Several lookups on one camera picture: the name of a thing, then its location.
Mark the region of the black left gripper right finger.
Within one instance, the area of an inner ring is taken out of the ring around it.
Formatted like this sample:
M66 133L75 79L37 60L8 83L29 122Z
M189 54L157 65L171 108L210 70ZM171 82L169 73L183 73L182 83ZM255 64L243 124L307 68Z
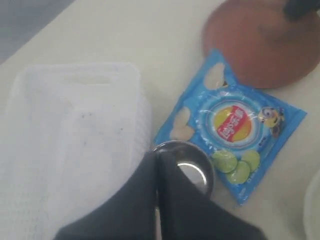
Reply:
M157 155L158 206L164 240L263 240L258 227L208 199L176 165L173 155Z

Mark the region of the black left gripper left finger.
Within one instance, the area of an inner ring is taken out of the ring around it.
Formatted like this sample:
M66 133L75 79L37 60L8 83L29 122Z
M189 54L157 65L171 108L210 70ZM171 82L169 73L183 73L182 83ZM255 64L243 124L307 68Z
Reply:
M109 200L61 228L57 240L154 240L157 160L144 155L129 180Z

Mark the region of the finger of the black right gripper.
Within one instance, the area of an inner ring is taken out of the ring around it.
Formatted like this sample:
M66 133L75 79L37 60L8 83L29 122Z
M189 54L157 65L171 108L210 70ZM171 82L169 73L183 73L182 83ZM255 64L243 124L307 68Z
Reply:
M283 13L289 20L298 20L319 9L320 0L288 0L283 7Z

